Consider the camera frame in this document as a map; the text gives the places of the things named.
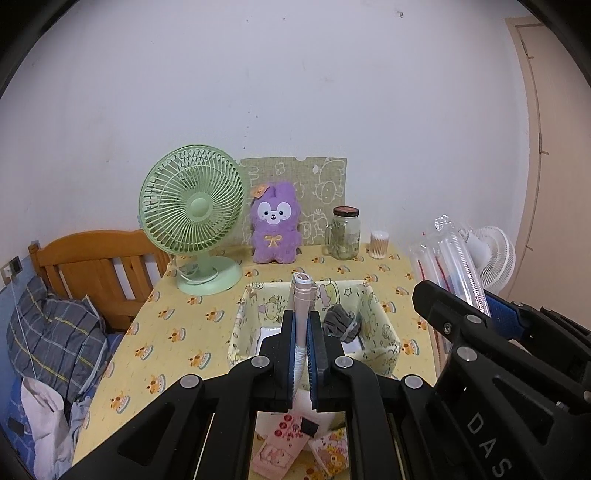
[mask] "orange bow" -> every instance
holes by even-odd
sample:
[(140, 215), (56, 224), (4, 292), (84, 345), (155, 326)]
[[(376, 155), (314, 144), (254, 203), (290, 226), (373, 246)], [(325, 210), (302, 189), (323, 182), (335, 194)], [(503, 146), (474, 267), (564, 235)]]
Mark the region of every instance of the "orange bow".
[(281, 235), (265, 235), (265, 240), (269, 242), (269, 247), (276, 247), (277, 242), (281, 242), (283, 237)]

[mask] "door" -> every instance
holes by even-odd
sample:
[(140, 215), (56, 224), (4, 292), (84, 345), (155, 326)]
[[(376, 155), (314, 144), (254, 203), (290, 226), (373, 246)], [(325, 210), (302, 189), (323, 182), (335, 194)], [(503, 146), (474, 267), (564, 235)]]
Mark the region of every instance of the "door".
[(508, 298), (591, 328), (591, 87), (548, 28), (517, 30), (533, 76), (528, 101), (537, 98), (540, 168), (527, 247)]

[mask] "table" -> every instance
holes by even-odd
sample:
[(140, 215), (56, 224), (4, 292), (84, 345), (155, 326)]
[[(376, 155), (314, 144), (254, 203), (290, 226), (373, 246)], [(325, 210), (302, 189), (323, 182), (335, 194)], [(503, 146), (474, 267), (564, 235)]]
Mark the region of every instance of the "table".
[[(365, 246), (355, 260), (339, 261), (323, 254), (323, 247), (302, 247), (294, 264), (259, 265), (252, 262), (250, 247), (218, 251), (240, 262), (243, 278), (230, 290), (208, 297), (191, 297), (176, 287), (176, 273), (169, 265), (164, 277), (139, 311), (105, 372), (92, 401), (85, 427), (74, 454), (74, 463), (128, 422), (159, 393), (183, 375), (202, 378), (228, 372), (228, 344), (237, 303), (251, 282), (290, 281), (295, 268), (314, 278), (371, 282), (402, 342), (394, 369), (398, 378), (409, 373), (434, 385), (436, 371), (426, 322), (414, 311), (411, 293), (415, 285), (408, 259), (390, 247), (388, 255), (375, 260)], [(255, 439), (254, 449), (261, 439)], [(251, 472), (251, 479), (262, 477)], [(303, 452), (287, 480), (318, 480), (311, 453)], [(348, 478), (343, 472), (337, 478)]]

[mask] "wooden bed headboard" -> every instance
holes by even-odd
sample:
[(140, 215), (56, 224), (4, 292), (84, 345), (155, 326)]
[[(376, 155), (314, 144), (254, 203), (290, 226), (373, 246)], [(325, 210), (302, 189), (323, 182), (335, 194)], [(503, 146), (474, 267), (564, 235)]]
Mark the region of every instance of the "wooden bed headboard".
[[(45, 248), (31, 244), (29, 253), (46, 285), (65, 298), (69, 297), (67, 290), (76, 299), (88, 295), (113, 330), (126, 330), (152, 292), (145, 256), (154, 256), (160, 276), (170, 261), (170, 256), (152, 244), (142, 230), (74, 233)], [(125, 297), (113, 264), (115, 258), (121, 259), (135, 300)]]

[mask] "green desk fan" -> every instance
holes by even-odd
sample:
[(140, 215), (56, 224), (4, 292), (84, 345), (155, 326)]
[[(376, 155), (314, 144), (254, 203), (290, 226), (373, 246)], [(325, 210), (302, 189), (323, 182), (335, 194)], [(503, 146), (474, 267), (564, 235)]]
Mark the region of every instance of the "green desk fan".
[(150, 170), (139, 194), (139, 219), (159, 249), (195, 257), (176, 268), (181, 291), (212, 295), (242, 278), (234, 260), (211, 257), (208, 250), (236, 225), (243, 201), (244, 185), (236, 163), (217, 148), (188, 145), (169, 153)]

